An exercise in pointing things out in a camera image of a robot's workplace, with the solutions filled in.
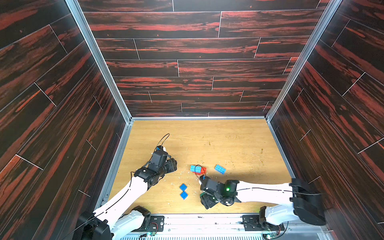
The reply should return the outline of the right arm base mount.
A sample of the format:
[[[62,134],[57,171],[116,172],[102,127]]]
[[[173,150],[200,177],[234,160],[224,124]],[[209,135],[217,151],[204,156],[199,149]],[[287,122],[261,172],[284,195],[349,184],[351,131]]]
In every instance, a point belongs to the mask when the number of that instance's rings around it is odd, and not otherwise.
[[[284,224],[274,225],[270,224],[266,220],[266,209],[267,207],[261,207],[259,213],[242,216],[242,225],[246,232],[251,231],[267,231],[267,232],[279,232],[285,230]]]

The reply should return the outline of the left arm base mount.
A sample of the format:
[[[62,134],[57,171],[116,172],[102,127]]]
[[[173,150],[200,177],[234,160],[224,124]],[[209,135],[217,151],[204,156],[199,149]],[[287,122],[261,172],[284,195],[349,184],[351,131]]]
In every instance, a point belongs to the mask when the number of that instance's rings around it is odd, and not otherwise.
[[[144,220],[139,228],[133,229],[133,232],[163,232],[165,217],[153,215],[149,210],[144,207],[137,206],[133,208],[131,213],[134,211],[139,212],[144,217]]]

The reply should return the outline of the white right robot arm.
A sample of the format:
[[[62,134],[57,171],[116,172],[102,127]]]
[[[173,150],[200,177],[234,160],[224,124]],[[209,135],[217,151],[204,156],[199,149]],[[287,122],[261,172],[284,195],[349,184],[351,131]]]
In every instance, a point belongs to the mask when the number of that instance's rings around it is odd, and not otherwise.
[[[300,179],[291,183],[267,185],[238,180],[216,182],[207,176],[200,176],[201,203],[206,209],[220,203],[232,206],[235,203],[260,202],[274,204],[263,206],[259,219],[271,225],[301,220],[314,226],[326,225],[322,194]]]

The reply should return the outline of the light blue long lego brick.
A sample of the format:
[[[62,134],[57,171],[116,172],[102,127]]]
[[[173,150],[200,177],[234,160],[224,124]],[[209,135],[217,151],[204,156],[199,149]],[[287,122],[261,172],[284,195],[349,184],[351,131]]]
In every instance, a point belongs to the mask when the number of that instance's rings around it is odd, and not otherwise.
[[[200,174],[202,172],[202,167],[200,165],[191,165],[190,171],[196,174]]]

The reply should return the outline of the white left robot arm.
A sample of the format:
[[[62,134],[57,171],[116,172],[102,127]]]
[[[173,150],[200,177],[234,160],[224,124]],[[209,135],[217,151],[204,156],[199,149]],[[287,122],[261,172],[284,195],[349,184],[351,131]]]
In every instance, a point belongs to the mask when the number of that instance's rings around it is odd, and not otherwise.
[[[143,207],[124,212],[166,174],[177,170],[173,158],[152,157],[137,169],[129,183],[106,204],[92,213],[85,211],[78,218],[74,240],[119,240],[132,231],[150,226],[151,213]]]

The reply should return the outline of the light blue lego brick small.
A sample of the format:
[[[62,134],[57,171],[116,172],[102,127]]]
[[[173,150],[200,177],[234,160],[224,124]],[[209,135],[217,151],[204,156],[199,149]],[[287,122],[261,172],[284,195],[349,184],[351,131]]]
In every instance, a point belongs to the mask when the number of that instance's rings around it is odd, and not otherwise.
[[[215,166],[215,170],[216,170],[217,172],[219,172],[220,174],[222,174],[222,175],[224,175],[224,174],[226,173],[226,171],[227,171],[224,167],[222,167],[222,166],[220,166],[220,165],[216,165],[216,166]]]

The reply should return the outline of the red lego brick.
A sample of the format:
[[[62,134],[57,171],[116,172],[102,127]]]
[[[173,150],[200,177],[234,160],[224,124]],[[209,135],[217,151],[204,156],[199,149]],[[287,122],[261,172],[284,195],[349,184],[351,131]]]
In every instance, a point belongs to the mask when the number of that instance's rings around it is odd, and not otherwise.
[[[200,176],[200,175],[205,175],[206,174],[206,171],[207,169],[205,167],[202,167],[202,172],[200,174],[196,174],[197,176]]]

